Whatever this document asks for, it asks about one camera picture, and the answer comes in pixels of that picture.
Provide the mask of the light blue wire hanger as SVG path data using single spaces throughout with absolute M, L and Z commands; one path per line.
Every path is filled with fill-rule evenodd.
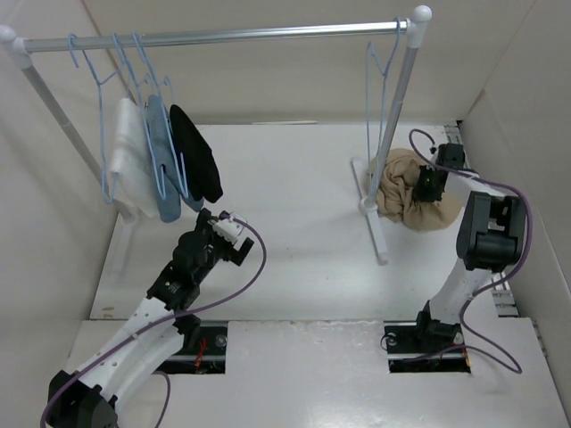
M 393 43 L 392 51 L 385 63 L 382 63 L 379 53 L 373 43 L 372 40 L 369 40 L 366 47 L 365 53 L 365 114 L 366 114 L 366 141 L 367 141 L 367 158 L 368 161 L 374 161 L 376 163 L 375 167 L 369 171 L 369 178 L 370 184 L 378 187 L 378 182 L 380 180 L 381 173 L 378 171 L 379 167 L 379 160 L 378 155 L 380 154 L 381 144 L 382 144 L 382 137 L 385 134 L 385 106 L 386 106 L 386 93 L 387 93 L 387 80 L 390 75 L 390 71 L 393 64 L 393 58 L 397 52 L 397 49 L 400 44 L 401 38 L 401 27 L 403 24 L 403 20 L 399 17 L 395 17 L 393 22 L 396 24 L 396 36 Z M 372 156 L 371 151 L 371 132 L 370 132 L 370 123 L 371 123 L 371 107 L 370 107 L 370 100 L 369 100 L 369 86 L 370 86 L 370 62 L 373 61 L 377 67 L 377 71 L 379 72 L 382 78 L 382 87 L 380 93 L 380 113 L 379 113 L 379 132 L 378 132 L 378 139 L 377 139 L 377 152 L 375 156 Z

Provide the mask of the beige t shirt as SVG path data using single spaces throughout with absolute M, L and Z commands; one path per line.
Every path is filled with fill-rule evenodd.
M 449 193 L 438 202 L 415 202 L 413 189 L 424 165 L 412 150 L 391 150 L 376 194 L 377 211 L 415 231 L 442 230 L 456 220 L 463 203 Z

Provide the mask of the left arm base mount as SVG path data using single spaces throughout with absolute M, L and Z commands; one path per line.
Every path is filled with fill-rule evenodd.
M 207 321 L 196 339 L 185 340 L 183 348 L 158 368 L 167 375 L 223 375 L 226 373 L 228 322 Z

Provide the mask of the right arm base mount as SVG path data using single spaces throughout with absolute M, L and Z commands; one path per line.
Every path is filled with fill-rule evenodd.
M 391 374 L 466 373 L 471 372 L 463 349 L 446 350 L 463 345 L 459 324 L 419 326 L 416 321 L 385 322 L 380 344 L 387 352 Z

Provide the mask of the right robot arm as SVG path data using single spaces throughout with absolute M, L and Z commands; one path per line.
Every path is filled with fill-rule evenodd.
M 465 167 L 461 145 L 441 144 L 431 153 L 437 167 L 420 168 L 413 201 L 442 202 L 451 191 L 463 202 L 464 214 L 456 240 L 458 259 L 441 290 L 418 313 L 412 329 L 412 340 L 422 353 L 463 342 L 463 307 L 482 284 L 519 261 L 525 234 L 525 205 L 518 197 L 452 173 Z

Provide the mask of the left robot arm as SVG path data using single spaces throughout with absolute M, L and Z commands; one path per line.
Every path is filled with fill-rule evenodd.
M 201 210 L 128 321 L 75 371 L 53 377 L 40 426 L 119 426 L 137 388 L 169 357 L 198 345 L 202 281 L 221 261 L 241 266 L 255 244 L 265 242 L 243 218 Z

